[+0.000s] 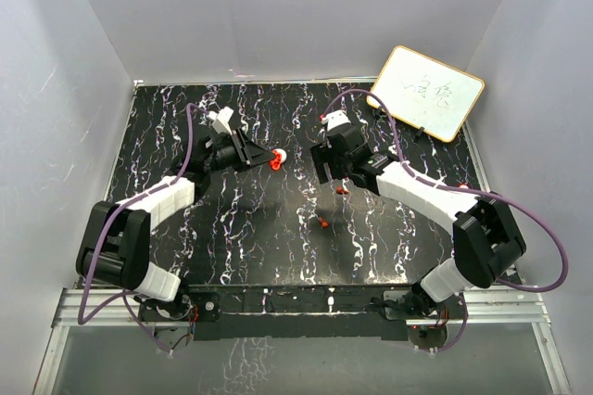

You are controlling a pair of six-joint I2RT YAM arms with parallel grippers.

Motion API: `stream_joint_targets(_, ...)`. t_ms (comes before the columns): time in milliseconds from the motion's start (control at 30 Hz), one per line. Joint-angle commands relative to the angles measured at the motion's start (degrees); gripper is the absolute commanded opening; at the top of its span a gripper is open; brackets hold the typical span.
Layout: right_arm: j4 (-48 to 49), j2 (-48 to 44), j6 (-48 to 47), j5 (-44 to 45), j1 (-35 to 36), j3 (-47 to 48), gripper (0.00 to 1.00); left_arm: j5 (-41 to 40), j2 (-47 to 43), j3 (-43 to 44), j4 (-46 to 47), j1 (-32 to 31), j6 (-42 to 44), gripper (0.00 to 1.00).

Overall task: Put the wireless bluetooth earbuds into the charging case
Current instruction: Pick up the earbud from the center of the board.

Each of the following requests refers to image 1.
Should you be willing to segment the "red earbud charging case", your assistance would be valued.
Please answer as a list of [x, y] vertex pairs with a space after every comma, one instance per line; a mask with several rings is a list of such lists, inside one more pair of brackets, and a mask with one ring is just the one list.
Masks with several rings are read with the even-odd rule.
[[274, 154], [274, 159], [269, 162], [269, 165], [273, 171], [279, 171], [283, 164], [281, 164], [279, 161], [275, 159]]

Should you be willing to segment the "white earbud charging case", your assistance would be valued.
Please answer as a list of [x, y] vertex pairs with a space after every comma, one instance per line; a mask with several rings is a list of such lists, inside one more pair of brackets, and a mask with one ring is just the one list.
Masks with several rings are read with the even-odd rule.
[[276, 149], [273, 150], [273, 152], [275, 154], [275, 159], [277, 161], [279, 161], [281, 164], [283, 164], [283, 163], [286, 162], [287, 154], [286, 154], [286, 152], [283, 149], [276, 148]]

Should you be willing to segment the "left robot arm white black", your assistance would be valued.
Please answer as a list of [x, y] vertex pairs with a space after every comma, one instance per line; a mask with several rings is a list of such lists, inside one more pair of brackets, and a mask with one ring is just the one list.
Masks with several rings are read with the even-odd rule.
[[195, 205], [210, 186], [210, 175], [236, 172], [277, 160], [277, 153], [258, 146], [241, 130], [206, 136], [192, 143], [169, 172], [146, 191], [117, 203], [92, 207], [75, 262], [86, 283], [98, 280], [126, 293], [147, 298], [172, 320], [183, 319], [191, 297], [182, 279], [149, 259], [150, 238], [171, 216]]

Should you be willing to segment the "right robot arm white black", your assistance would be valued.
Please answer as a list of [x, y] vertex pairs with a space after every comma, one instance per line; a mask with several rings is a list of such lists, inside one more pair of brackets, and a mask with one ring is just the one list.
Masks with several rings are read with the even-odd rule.
[[445, 191], [410, 176], [391, 151], [374, 152], [350, 121], [322, 121], [326, 136], [311, 148], [321, 183], [346, 179], [382, 198], [390, 198], [432, 220], [452, 238], [453, 255], [395, 302], [383, 306], [408, 315], [432, 318], [447, 299], [471, 287], [488, 288], [526, 252], [526, 244], [508, 204], [478, 197], [471, 189]]

